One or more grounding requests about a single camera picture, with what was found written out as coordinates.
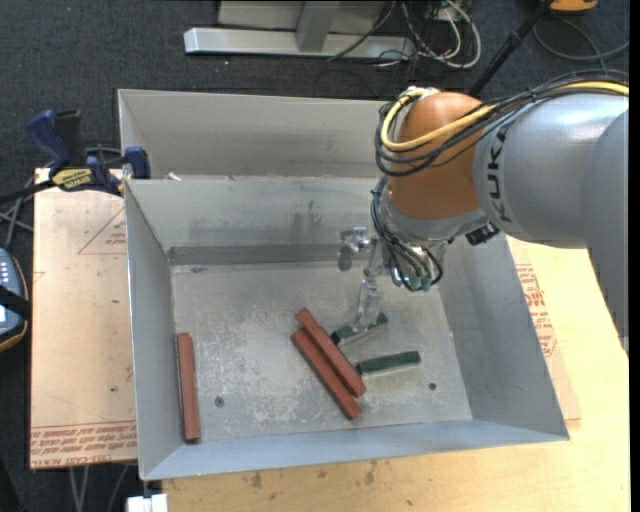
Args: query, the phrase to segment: dark gray carpet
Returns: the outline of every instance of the dark gray carpet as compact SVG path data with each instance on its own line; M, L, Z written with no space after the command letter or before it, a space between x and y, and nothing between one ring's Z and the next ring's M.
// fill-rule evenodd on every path
M583 16L571 16L570 20L600 50L610 50L629 38L629 3L601 0L597 8ZM482 36L483 56L473 70L451 72L433 62L422 62L415 69L403 64L381 71L350 60L187 57L183 33L194 26L212 25L214 2L1 0L0 195L22 187L33 167L47 161L25 135L27 122L44 109L81 109L88 145L119 146L119 88L389 99L411 84L464 91L474 84L509 34L536 5L537 0L474 1L473 15ZM381 32L404 31L396 9ZM563 23L541 22L540 34L562 52L592 52L584 35ZM606 64L628 71L628 50ZM521 92L556 75L598 65L552 55L530 34L484 88L481 97ZM22 212L21 220L32 222L30 205ZM5 236L6 224L2 224L0 242ZM31 233L19 230L12 252L27 276L31 274L32 247ZM28 411L29 339L25 339L12 350L0 353L0 457L28 510L73 510L66 471L28 469ZM119 465L91 469L85 510L105 510L121 470ZM141 492L142 484L133 468L124 478L120 494L124 498Z

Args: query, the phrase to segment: green wooden block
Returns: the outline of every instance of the green wooden block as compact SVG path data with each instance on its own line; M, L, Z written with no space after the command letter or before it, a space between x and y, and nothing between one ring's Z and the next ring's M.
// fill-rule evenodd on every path
M350 326L341 327L340 329L336 329L333 333L331 333L331 339L333 342L338 345L343 341L355 341L360 338L371 334L374 331L379 330L381 327L384 327L389 323L389 319L384 313L378 314L378 318L374 324L371 324L366 331L363 332L353 332L353 329Z
M356 371L360 375L372 375L391 370L411 368L420 364L420 354L412 350L388 356L376 357L356 364Z

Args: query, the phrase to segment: cardboard sheet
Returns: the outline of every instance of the cardboard sheet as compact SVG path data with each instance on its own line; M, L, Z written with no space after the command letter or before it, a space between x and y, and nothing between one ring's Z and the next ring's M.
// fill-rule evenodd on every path
M32 469L135 460L124 204L35 197Z
M509 238L509 247L516 262L516 270L522 284L527 306L531 312L531 321L536 328L542 353L558 396L565 421L578 421L581 418L580 406L576 399L571 381L562 359L556 333L553 329L553 318L549 315L544 300L544 290L540 287L536 270L529 255L530 244Z

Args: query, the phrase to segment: robotic arm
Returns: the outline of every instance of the robotic arm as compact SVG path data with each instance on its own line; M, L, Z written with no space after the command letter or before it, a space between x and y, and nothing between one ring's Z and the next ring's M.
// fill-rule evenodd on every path
M354 330L376 323L376 275L426 291L453 238L476 245L503 231L587 248L628 353L628 94L623 80L581 73L489 103L410 88L384 107L377 236Z

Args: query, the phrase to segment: gray metal bin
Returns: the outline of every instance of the gray metal bin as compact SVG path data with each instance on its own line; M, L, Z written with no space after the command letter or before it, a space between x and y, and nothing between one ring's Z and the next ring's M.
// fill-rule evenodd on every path
M289 340L303 307L329 331L355 315L365 262L340 272L336 254L341 231L370 226L379 106L120 92L123 146L147 148L155 173L125 193L143 479L567 439L504 237L455 241L426 294L380 280L389 324L345 355L417 350L422 363L368 379L353 421ZM195 344L193 445L177 332Z

